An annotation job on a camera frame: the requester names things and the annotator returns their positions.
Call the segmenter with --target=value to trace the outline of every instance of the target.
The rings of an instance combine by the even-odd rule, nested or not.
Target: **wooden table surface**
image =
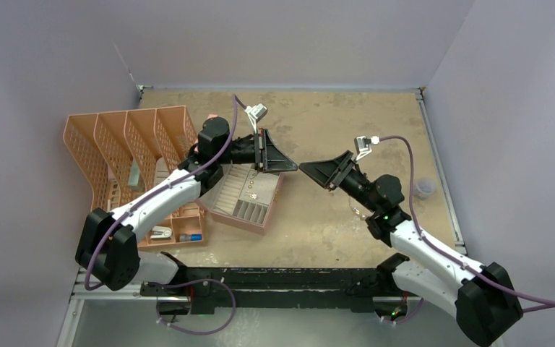
[[[246,104],[263,103],[269,113],[260,125],[270,131],[277,147],[297,163],[327,160],[346,150],[356,153],[354,137],[406,137],[413,148],[415,179],[431,177],[437,192],[414,201],[423,228],[454,245],[453,227],[439,183],[434,157],[420,108],[413,93],[314,93],[245,91]],[[233,118],[231,93],[146,90],[140,108],[186,105],[195,129],[208,114]],[[239,112],[236,136],[250,133]],[[409,160],[405,145],[393,140],[373,147],[361,161],[370,179],[392,174],[401,180],[409,212]],[[364,221],[353,214],[348,196],[323,190],[302,172],[287,173],[277,196],[269,230],[261,236],[207,216],[203,247],[165,249],[190,266],[230,267],[376,267],[395,251],[373,239]]]

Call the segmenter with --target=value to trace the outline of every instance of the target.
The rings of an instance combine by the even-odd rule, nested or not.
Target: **gray wall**
[[[555,299],[555,1],[476,1],[426,93],[467,248]],[[555,309],[508,346],[555,346]]]
[[[420,87],[473,0],[100,0],[138,84]]]
[[[0,346],[60,332],[91,198],[63,145],[67,114],[135,105],[95,11],[65,2],[0,1]]]

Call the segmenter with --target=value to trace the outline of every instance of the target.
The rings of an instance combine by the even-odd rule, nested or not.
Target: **small white item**
[[[139,251],[139,269],[132,282],[169,283],[178,272],[178,265],[162,253]]]
[[[169,239],[171,237],[171,228],[167,228],[166,226],[155,226],[152,228],[152,235],[150,239],[152,240],[161,240],[161,239]]]
[[[354,145],[356,146],[356,158],[354,162],[359,162],[362,158],[366,157],[367,155],[371,154],[371,145],[378,145],[379,144],[379,137],[378,136],[357,136],[354,138]]]

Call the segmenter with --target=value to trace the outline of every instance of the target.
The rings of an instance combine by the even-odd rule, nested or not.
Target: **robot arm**
[[[260,120],[266,112],[264,106],[255,106],[249,117]],[[93,254],[100,248],[92,265],[92,275],[113,291],[132,281],[169,283],[177,273],[177,263],[165,254],[139,252],[137,243],[173,211],[214,187],[223,176],[221,164],[250,163],[259,172],[297,169],[296,163],[275,147],[266,129],[257,128],[254,122],[253,131],[253,134],[231,141],[215,162],[204,167],[220,153],[230,134],[225,119],[206,120],[198,134],[198,143],[164,182],[126,205],[109,212],[96,209],[86,217],[76,262],[88,269]],[[193,172],[193,176],[182,180]],[[114,228],[111,237],[99,247],[110,228]]]
[[[469,339],[489,346],[522,317],[522,307],[515,296],[489,286],[469,269],[513,290],[507,271],[496,263],[485,266],[459,254],[419,228],[399,207],[405,197],[397,177],[367,179],[358,161],[379,141],[378,137],[357,137],[354,160],[353,153],[346,151],[332,160],[301,163],[299,168],[322,188],[339,187],[373,212],[365,220],[371,235],[405,254],[396,254],[380,265],[388,267],[386,280],[442,308]]]

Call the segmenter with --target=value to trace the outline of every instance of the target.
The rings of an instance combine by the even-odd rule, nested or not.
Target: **purple cable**
[[[235,128],[237,126],[237,104],[243,105],[241,100],[239,100],[239,98],[237,98],[237,95],[233,94],[233,129],[228,134],[228,138],[226,139],[226,142],[224,142],[224,145],[218,151],[218,153],[216,153],[216,155],[214,155],[214,157],[211,158],[208,162],[201,165],[197,170],[189,172],[186,175],[184,175],[184,176],[176,179],[175,181],[171,182],[171,186],[175,186],[176,184],[181,183],[185,179],[196,175],[201,170],[205,170],[208,166],[212,165],[226,151],[226,149],[228,148],[228,146],[231,143],[231,140],[233,139],[233,134],[235,133]],[[152,199],[153,197],[155,197],[157,194],[160,194],[164,190],[169,189],[169,187],[170,187],[169,184],[165,184],[161,188],[158,188],[155,191],[149,193],[148,195],[143,197],[140,201],[138,201],[137,203],[135,203],[134,205],[131,206],[131,208],[129,209],[130,213],[135,212],[135,210],[140,208],[148,200]],[[90,261],[88,262],[88,266],[86,268],[86,277],[84,278],[84,288],[86,288],[87,291],[94,291],[95,289],[97,289],[97,288],[99,288],[103,285],[103,283],[98,283],[96,286],[91,286],[90,285],[90,276],[92,275],[93,269],[95,268],[95,262],[97,261],[97,257],[99,256],[99,252],[101,251],[101,249],[103,248],[103,246],[105,245],[107,240],[109,239],[109,236],[111,236],[113,231],[118,227],[118,225],[120,225],[120,223],[122,223],[122,221],[126,217],[129,217],[128,213],[124,213],[118,219],[116,219],[115,222],[113,222],[113,224],[109,227],[109,229],[107,229],[107,232],[105,233],[105,235],[103,235],[103,238],[101,238],[101,240],[97,244],[97,247],[95,248],[95,251],[93,252],[92,256],[90,257]]]
[[[194,330],[188,330],[184,327],[179,327],[177,325],[173,325],[171,323],[167,323],[165,322],[165,320],[160,316],[160,310],[158,309],[158,303],[156,303],[156,315],[158,316],[158,321],[163,323],[165,326],[170,327],[172,329],[175,329],[177,331],[181,331],[183,333],[186,334],[190,334],[190,335],[197,335],[197,336],[203,336],[203,335],[212,335],[214,333],[217,333],[219,331],[221,331],[222,329],[224,329],[227,325],[229,325],[231,323],[231,320],[233,320],[233,317],[235,317],[235,310],[236,310],[236,305],[235,305],[235,294],[233,294],[233,291],[227,287],[226,284],[220,282],[219,280],[213,280],[211,278],[205,278],[205,279],[201,279],[201,280],[191,280],[190,282],[186,282],[186,283],[181,283],[181,284],[169,284],[166,286],[163,286],[161,284],[157,284],[154,283],[157,286],[161,286],[163,288],[182,288],[182,287],[186,287],[186,286],[190,286],[192,284],[195,283],[201,283],[201,282],[213,282],[216,284],[221,285],[222,287],[224,287],[224,289],[226,289],[226,291],[228,292],[228,295],[231,296],[231,302],[233,303],[232,309],[231,309],[231,315],[228,317],[228,319],[226,320],[226,322],[224,322],[224,324],[222,324],[220,327],[215,328],[214,330],[208,330],[208,331],[194,331]]]
[[[410,155],[409,206],[410,206],[410,211],[411,211],[411,215],[412,215],[413,224],[416,227],[416,231],[418,232],[418,235],[422,238],[424,243],[427,244],[429,247],[431,247],[435,252],[443,255],[447,259],[455,262],[460,267],[462,267],[463,262],[461,262],[458,258],[455,258],[452,255],[442,251],[439,247],[435,246],[432,242],[430,242],[426,238],[426,236],[422,235],[422,228],[420,228],[420,224],[418,223],[418,216],[416,216],[416,212],[413,209],[413,190],[412,190],[412,187],[413,187],[413,151],[412,151],[412,148],[410,146],[409,141],[407,141],[407,139],[405,139],[403,136],[398,136],[398,135],[380,137],[380,139],[379,139],[380,142],[385,141],[385,140],[401,140],[405,143],[405,146],[407,146],[407,148],[408,148],[408,152],[409,152],[409,155]],[[505,292],[507,294],[510,294],[510,295],[513,295],[513,296],[517,296],[517,297],[522,298],[524,300],[533,301],[533,302],[537,302],[539,304],[542,304],[540,306],[529,307],[528,309],[524,309],[523,312],[534,312],[534,311],[540,311],[542,309],[551,309],[551,308],[555,307],[555,300],[548,300],[548,299],[538,298],[536,296],[531,296],[531,295],[528,295],[528,294],[520,293],[518,291],[514,291],[513,289],[507,288],[505,286],[502,286],[502,285],[490,280],[485,275],[482,275],[481,273],[479,273],[478,271],[476,271],[475,269],[473,269],[472,267],[470,267],[468,265],[465,266],[465,269],[467,271],[469,271],[470,273],[474,274],[477,278],[480,278],[482,281],[484,281],[489,286],[492,286],[496,289],[499,289],[500,291],[503,291],[503,292]]]

